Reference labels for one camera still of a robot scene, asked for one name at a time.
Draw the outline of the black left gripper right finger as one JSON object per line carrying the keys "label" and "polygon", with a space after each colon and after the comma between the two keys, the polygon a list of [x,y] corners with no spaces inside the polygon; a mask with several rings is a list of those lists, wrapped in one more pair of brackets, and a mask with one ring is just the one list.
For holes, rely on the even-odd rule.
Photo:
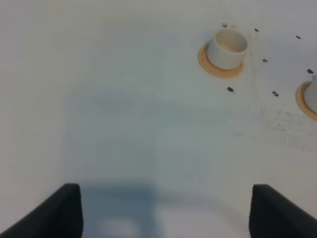
{"label": "black left gripper right finger", "polygon": [[271,186],[255,184],[249,232],[252,238],[315,238],[317,220]]}

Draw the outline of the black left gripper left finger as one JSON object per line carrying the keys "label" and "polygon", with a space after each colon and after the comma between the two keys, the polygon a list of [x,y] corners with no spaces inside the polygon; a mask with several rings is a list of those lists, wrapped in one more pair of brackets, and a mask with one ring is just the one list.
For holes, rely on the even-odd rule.
{"label": "black left gripper left finger", "polygon": [[83,234],[80,186],[66,183],[0,234],[2,238],[80,238]]}

